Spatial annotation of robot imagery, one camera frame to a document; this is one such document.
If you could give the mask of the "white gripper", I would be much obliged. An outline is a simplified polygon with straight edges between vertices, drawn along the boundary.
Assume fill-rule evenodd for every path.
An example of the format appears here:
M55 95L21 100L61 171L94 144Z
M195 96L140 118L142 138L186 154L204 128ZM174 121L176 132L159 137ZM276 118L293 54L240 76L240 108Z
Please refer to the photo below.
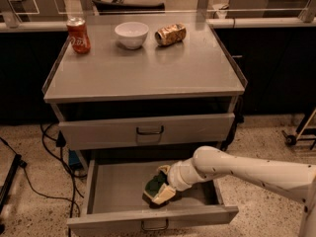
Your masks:
M176 191L183 192L187 189L190 189L193 185L190 180L192 169L193 166L189 160L178 161L171 166L159 166L157 168L157 172L162 172L164 175L168 174L167 180L170 186L164 185L154 198L148 198L153 203L160 205L167 200L170 200L176 194Z

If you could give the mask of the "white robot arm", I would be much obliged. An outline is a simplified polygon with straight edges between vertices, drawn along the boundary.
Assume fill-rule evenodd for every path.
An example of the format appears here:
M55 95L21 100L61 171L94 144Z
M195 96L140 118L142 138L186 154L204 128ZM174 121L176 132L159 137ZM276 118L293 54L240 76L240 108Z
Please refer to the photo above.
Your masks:
M299 237L316 237L316 166L229 155L211 146L193 157L157 168L144 194L160 205L197 183L231 175L303 204Z

